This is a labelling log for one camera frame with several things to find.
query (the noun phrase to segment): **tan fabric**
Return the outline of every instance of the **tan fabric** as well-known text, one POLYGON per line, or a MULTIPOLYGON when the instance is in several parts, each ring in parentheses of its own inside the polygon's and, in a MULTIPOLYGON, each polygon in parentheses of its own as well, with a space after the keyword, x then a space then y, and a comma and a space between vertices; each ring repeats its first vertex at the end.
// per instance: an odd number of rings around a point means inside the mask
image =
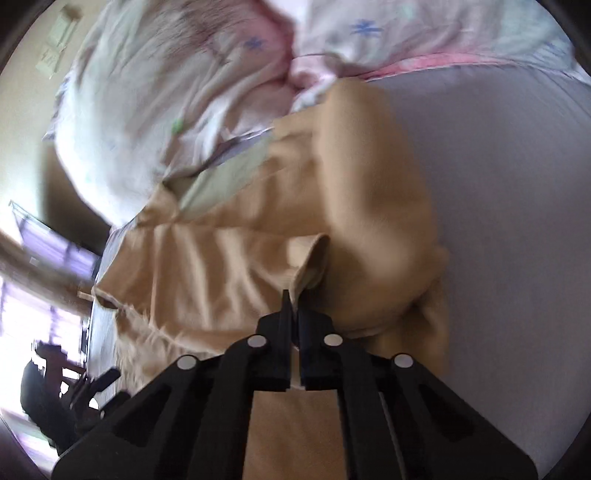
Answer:
POLYGON ((178 199, 185 220, 193 220, 216 205, 227 201, 252 180, 267 159, 271 136, 263 136, 247 150, 218 166, 209 167, 194 177, 168 180, 164 184, 178 199))
MULTIPOLYGON (((119 309, 118 365, 132 390, 183 352, 217 355, 252 334, 285 288, 293 299, 311 289, 306 301, 371 352, 444 368, 446 253, 381 93, 339 81, 274 134, 252 181, 195 220, 158 189, 95 287, 119 309)), ((257 394, 245 478, 325 480, 343 469, 333 393, 257 394)))

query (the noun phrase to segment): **bed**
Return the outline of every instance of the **bed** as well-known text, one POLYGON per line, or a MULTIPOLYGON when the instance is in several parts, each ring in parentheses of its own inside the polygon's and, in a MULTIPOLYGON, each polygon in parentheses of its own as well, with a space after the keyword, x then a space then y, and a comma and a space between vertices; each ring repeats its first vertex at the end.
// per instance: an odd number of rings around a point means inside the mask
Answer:
MULTIPOLYGON (((276 8, 290 14, 280 2, 276 8)), ((565 61, 568 41, 555 40, 534 54, 443 63, 438 57, 421 68, 401 60, 364 74, 378 77, 374 85, 387 92, 410 137, 452 256, 445 382, 528 453, 540 477, 563 457, 591 411, 591 82, 565 61)), ((298 47, 304 56, 314 48, 306 41, 298 47)), ((315 103, 338 76, 322 62, 313 82, 307 79, 317 63, 294 68, 303 89, 295 108, 315 103)), ((266 153, 268 134, 251 137, 217 157, 214 142, 209 154, 238 171, 266 153)), ((180 180, 178 195, 186 208, 199 210, 211 199, 204 200, 203 189, 188 194, 196 181, 180 180)), ((133 225, 112 233, 99 278, 133 225)), ((112 366, 115 335, 112 311, 95 303, 89 373, 112 366)))

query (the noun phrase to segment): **blue flower print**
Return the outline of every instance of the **blue flower print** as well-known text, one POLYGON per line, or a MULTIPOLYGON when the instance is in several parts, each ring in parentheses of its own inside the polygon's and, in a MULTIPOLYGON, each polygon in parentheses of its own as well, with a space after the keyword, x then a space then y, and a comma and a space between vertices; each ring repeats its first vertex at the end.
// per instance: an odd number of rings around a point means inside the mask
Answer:
POLYGON ((244 46, 248 48, 248 50, 262 51, 264 50, 262 47, 264 43, 265 41, 259 37, 251 37, 246 42, 244 42, 244 46))
POLYGON ((380 33, 384 31, 383 28, 375 26, 374 20, 357 20, 355 25, 351 25, 351 35, 362 35, 363 37, 379 37, 380 33))

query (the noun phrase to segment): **wall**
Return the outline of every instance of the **wall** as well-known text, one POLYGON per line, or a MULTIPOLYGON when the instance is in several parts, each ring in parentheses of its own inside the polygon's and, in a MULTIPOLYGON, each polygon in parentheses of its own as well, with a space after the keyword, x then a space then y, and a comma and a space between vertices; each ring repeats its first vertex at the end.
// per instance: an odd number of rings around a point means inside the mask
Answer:
POLYGON ((100 251, 109 226, 78 198, 51 143, 41 139, 53 114, 54 97, 74 56, 106 0, 56 0, 41 15, 0 74, 0 229, 18 236, 8 203, 15 201, 71 241, 100 251), (80 16, 58 72, 47 79, 37 58, 59 10, 80 16))

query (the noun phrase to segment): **electrical outlet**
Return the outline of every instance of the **electrical outlet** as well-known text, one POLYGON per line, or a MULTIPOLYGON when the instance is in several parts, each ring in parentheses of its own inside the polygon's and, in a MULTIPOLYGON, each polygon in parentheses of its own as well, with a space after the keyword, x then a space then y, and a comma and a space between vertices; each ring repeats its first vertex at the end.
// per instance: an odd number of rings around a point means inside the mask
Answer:
POLYGON ((39 70, 47 78, 53 77, 57 71, 57 64, 61 58, 61 53, 49 45, 43 45, 39 61, 37 62, 37 70, 39 70))
POLYGON ((70 41, 76 24, 77 19, 72 17, 68 7, 62 8, 49 32, 46 44, 55 48, 57 51, 63 51, 70 41))

